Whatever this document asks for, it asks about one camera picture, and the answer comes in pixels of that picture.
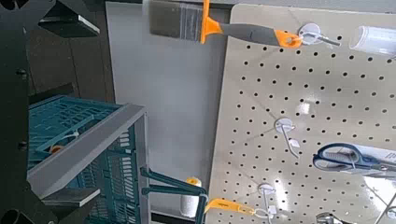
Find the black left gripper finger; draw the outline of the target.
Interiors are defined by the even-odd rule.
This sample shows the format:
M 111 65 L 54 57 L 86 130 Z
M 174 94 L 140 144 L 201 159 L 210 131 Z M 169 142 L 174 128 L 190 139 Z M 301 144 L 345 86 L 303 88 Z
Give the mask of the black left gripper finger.
M 54 5 L 38 25 L 60 37 L 95 37 L 101 33 L 93 22 L 86 0 L 53 0 Z
M 85 224 L 99 189 L 60 189 L 42 200 L 58 218 L 55 224 Z

